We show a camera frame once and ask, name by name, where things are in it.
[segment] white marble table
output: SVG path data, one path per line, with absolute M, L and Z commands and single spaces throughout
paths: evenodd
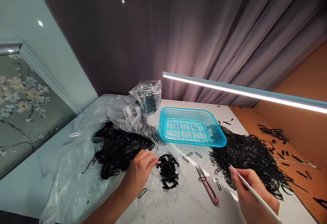
M 114 96 L 116 95 L 105 94 L 93 105 Z M 211 112 L 217 120 L 231 123 L 223 125 L 234 133 L 248 134 L 228 106 L 162 100 L 159 109 L 150 115 L 154 124 L 159 124 L 160 111 L 164 107 L 204 109 Z M 51 190 L 58 159 L 65 152 L 66 146 L 72 142 L 73 139 L 69 135 L 77 131 L 82 117 L 83 113 L 0 181 L 0 210 L 40 218 Z M 178 195 L 174 207 L 153 206 L 151 211 L 133 223 L 245 223 L 239 208 L 237 192 L 225 183 L 222 175 L 213 176 L 215 168 L 209 160 L 210 148 L 177 144 L 174 146 L 185 155 L 193 152 L 189 157 L 190 163 L 182 160 L 187 173 L 187 185 L 181 191 L 182 194 Z M 199 158 L 195 152 L 200 153 L 203 158 Z M 209 180 L 220 201 L 218 206 L 212 204 L 204 186 L 198 182 L 194 162 L 199 163 L 210 175 Z M 214 178 L 218 178 L 221 191 L 214 183 Z M 282 190 L 281 193 L 285 198 L 280 208 L 283 223 L 316 223 L 296 196 L 289 196 Z

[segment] wall molding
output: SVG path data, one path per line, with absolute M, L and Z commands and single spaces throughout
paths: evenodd
M 0 38 L 0 55 L 19 53 L 23 40 L 20 38 Z
M 37 59 L 33 52 L 23 42 L 18 54 L 39 76 L 44 82 L 62 99 L 66 105 L 76 114 L 80 114 L 82 109 L 74 102 L 65 89 L 52 76 L 45 66 Z

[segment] blue plastic basket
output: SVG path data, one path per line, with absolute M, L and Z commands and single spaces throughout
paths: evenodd
M 165 142 L 224 147 L 227 139 L 215 117 L 206 110 L 165 107 L 159 135 Z

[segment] clear plastic bag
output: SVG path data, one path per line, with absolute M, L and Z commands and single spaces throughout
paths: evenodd
M 139 133 L 152 139 L 156 143 L 153 153 L 158 157 L 169 153 L 180 162 L 182 158 L 180 153 L 170 144 L 160 143 L 156 137 L 156 129 L 145 122 L 140 108 L 134 102 L 135 99 L 132 97 L 116 96 L 83 112 L 77 131 L 70 135 L 76 139 L 67 146 L 66 153 L 58 161 L 49 199 L 39 223 L 81 223 L 121 183 L 125 173 L 103 180 L 100 176 L 102 165 L 98 162 L 90 165 L 82 174 L 94 157 L 95 150 L 98 151 L 102 147 L 101 143 L 93 143 L 92 138 L 106 122 L 112 121 L 120 129 Z M 182 163 L 176 172 L 179 173 L 179 185 L 173 189 L 164 190 L 160 169 L 154 167 L 145 186 L 147 192 L 129 206 L 118 223 L 129 223 L 161 203 L 174 204 L 180 188 L 186 184 Z
M 129 93 L 139 102 L 142 112 L 152 114 L 161 103 L 161 80 L 140 81 Z

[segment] purple curtain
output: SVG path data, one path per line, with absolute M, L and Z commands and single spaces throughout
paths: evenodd
M 98 95 L 163 71 L 270 90 L 327 38 L 324 0 L 45 1 Z M 162 95 L 257 102 L 172 80 Z

